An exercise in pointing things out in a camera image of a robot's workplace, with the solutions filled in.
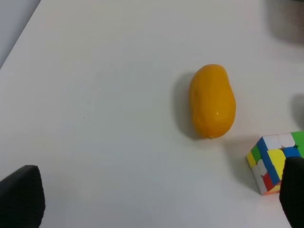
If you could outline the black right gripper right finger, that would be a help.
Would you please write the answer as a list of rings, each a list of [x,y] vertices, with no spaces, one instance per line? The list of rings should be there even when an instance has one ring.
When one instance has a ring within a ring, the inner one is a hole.
[[[279,200],[285,216],[293,228],[304,226],[304,159],[285,160]]]

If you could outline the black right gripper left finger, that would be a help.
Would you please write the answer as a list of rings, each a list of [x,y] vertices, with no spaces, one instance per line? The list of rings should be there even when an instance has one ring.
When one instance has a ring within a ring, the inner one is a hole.
[[[25,165],[0,181],[0,226],[38,228],[46,208],[38,166]]]

